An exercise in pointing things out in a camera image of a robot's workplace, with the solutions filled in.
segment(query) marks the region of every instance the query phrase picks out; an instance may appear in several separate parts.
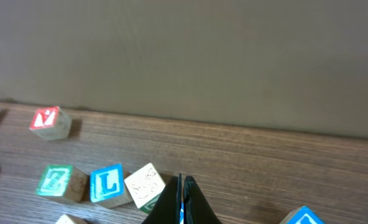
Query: wooden surface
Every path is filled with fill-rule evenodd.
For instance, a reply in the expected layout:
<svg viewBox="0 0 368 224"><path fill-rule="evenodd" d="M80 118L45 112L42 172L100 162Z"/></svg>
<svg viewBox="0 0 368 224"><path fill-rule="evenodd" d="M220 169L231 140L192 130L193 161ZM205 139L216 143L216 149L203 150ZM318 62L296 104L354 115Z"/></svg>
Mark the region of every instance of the wooden surface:
<svg viewBox="0 0 368 224"><path fill-rule="evenodd" d="M47 142L28 129L35 107L0 106L0 223L54 223L64 213L141 223L134 203L109 210L34 193L47 164L89 173L117 161L194 176L226 224L279 223L302 205L326 223L368 223L368 141L67 110L71 138Z"/></svg>

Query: blue border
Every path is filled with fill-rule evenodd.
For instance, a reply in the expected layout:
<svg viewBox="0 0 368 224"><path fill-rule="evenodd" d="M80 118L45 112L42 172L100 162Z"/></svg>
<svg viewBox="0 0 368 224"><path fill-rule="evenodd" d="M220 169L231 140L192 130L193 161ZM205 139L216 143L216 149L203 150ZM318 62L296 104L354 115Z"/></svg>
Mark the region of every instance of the blue border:
<svg viewBox="0 0 368 224"><path fill-rule="evenodd" d="M311 209L309 209L307 206L303 206L297 213L296 215L294 215L290 221L288 222L288 224L296 224L297 221L299 221L304 214L309 215L314 222L316 222L317 224L324 224L314 213L313 211L311 211Z"/></svg>
<svg viewBox="0 0 368 224"><path fill-rule="evenodd" d="M105 197L96 197L96 187L97 187L96 186L96 174L106 172L107 170L114 170L114 169L117 169L117 174L119 176L120 191L116 192L115 194L111 194ZM122 195L124 193L124 190L125 190L125 185L124 185L124 174L123 174L122 164L115 164L112 166L104 167L102 169L95 170L90 174L90 200L91 202L100 202L100 201L107 200L113 197L117 197L119 195Z"/></svg>

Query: wooden floor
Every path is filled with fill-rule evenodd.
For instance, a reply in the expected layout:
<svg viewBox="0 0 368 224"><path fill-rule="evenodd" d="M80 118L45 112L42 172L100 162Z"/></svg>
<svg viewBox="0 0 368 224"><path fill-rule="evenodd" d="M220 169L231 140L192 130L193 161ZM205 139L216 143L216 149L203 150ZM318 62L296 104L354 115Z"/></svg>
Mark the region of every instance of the wooden floor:
<svg viewBox="0 0 368 224"><path fill-rule="evenodd" d="M0 106L0 223L55 223L63 213L141 223L133 203L61 205L34 194L47 164L89 173L117 161L192 175L226 224L278 224L302 205L325 223L368 223L368 141L67 110L71 137L46 142L28 129L35 107Z"/></svg>

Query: wall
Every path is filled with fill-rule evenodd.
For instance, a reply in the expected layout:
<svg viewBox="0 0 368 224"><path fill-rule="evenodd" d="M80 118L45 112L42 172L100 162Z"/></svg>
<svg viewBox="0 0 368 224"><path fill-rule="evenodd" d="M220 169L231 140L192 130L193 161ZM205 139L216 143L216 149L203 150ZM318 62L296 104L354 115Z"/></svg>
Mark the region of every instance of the wall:
<svg viewBox="0 0 368 224"><path fill-rule="evenodd" d="M0 100L368 138L368 0L0 0Z"/></svg>

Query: green block side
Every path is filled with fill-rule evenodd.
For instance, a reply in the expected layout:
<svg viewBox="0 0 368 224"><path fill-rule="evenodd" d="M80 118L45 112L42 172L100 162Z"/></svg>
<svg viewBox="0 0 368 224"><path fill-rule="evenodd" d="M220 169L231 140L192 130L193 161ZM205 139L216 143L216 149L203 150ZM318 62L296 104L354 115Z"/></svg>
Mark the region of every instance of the green block side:
<svg viewBox="0 0 368 224"><path fill-rule="evenodd" d="M49 165L43 171L36 194L60 197L64 195L73 172L71 165Z"/></svg>
<svg viewBox="0 0 368 224"><path fill-rule="evenodd" d="M152 200L149 200L149 202L147 202L143 207L141 207L140 210L142 210L143 212L147 214L150 214L155 204L157 203L159 195L155 196Z"/></svg>

